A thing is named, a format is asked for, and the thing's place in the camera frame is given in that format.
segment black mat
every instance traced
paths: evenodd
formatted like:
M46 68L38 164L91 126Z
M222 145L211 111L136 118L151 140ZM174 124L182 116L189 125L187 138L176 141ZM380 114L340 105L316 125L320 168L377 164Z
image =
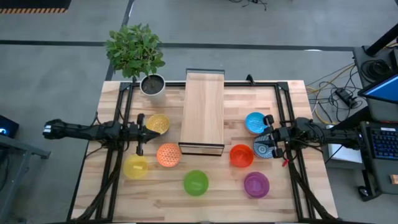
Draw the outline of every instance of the black mat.
M72 0L0 0L0 14L64 13Z

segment wooden table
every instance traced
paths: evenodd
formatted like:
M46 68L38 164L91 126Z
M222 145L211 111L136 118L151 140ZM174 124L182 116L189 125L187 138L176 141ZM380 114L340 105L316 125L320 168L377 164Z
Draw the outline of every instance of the wooden table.
M288 81L295 117L311 118L303 81ZM105 82L98 105L100 121L113 120L120 82ZM235 144L252 147L254 135L244 127L247 114L258 111L272 114L274 127L279 127L275 91L271 87L225 87L224 89L224 143L221 157L183 156L173 168L162 167L156 160L156 151L163 143L177 143L183 113L184 87L167 87L167 101L162 106L152 106L138 88L134 89L130 121L137 114L146 118L162 113L170 118L170 129L163 136L143 145L149 161L149 172L142 180L130 180L121 172L114 222L293 222L297 221L290 183L289 170L282 167L283 159L255 157L247 168L232 167L229 151ZM100 146L91 142L88 153ZM136 145L131 142L124 158L134 154ZM324 161L320 152L304 149L310 188L330 214L337 217ZM78 217L99 191L106 151L98 151L85 161L72 218ZM194 169L205 172L209 188L200 197L192 197L183 189L184 175ZM270 191L262 199L249 198L243 189L243 179L252 171L262 172L270 182ZM305 217L307 209L301 194Z

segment keyboard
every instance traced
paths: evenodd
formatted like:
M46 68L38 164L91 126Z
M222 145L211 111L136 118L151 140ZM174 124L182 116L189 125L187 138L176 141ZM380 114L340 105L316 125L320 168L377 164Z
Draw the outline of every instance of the keyboard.
M382 129L371 130L374 157L398 160L398 131L384 131Z

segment green bowl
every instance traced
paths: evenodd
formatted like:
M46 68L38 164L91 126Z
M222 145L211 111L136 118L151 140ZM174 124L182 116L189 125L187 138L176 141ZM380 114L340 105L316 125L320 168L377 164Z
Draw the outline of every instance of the green bowl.
M203 195L209 187L209 180L204 172L192 170L184 177L184 189L191 196Z

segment computer screen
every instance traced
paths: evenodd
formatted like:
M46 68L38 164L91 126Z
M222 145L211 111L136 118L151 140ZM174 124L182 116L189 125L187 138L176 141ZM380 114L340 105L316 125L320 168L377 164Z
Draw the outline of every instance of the computer screen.
M398 75L394 75L362 92L364 97L398 103Z

